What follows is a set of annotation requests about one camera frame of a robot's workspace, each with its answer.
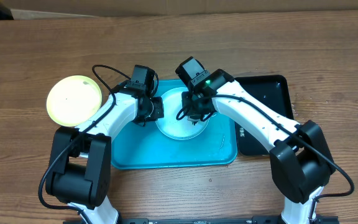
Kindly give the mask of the light blue plate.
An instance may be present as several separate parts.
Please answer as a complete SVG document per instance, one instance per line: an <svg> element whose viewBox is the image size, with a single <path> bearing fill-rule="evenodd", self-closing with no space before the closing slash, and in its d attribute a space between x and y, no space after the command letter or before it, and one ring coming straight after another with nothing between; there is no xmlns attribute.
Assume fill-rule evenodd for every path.
<svg viewBox="0 0 358 224"><path fill-rule="evenodd" d="M182 108L181 94L187 91L185 87L173 88L166 91L162 96L163 118L156 121L159 130L166 136L176 140L187 140L201 134L209 121L192 122L187 118L177 120L176 116Z"/></svg>

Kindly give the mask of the yellow-green plate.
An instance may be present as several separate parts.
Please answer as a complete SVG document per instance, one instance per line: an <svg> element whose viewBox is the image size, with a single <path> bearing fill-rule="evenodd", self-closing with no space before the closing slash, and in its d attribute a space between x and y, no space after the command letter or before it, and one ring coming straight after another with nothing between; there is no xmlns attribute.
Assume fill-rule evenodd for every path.
<svg viewBox="0 0 358 224"><path fill-rule="evenodd" d="M50 90L47 113L61 126L77 126L96 114L102 99L99 85L91 78L82 75L66 77Z"/></svg>

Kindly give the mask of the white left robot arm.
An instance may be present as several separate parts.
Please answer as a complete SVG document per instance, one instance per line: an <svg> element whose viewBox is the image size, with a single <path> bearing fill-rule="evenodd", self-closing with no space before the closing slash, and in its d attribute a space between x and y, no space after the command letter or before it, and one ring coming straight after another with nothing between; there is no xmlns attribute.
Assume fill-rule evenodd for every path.
<svg viewBox="0 0 358 224"><path fill-rule="evenodd" d="M39 185L44 207L74 210L83 223L117 223L119 213L107 196L112 142L126 124L162 117L156 87L153 80L126 80L109 89L108 100L92 117L74 128L57 129Z"/></svg>

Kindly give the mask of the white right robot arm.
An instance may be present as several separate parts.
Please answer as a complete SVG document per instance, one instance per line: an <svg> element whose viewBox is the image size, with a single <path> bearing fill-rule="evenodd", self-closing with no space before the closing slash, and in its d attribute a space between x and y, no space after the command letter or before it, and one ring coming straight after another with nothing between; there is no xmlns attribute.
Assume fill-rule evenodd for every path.
<svg viewBox="0 0 358 224"><path fill-rule="evenodd" d="M321 128L312 121L300 124L279 115L224 70L209 73L204 68L177 68L175 72L188 89L177 119L191 115L203 121L213 113L231 118L270 156L273 182L285 197L277 221L316 223L316 204L338 170Z"/></svg>

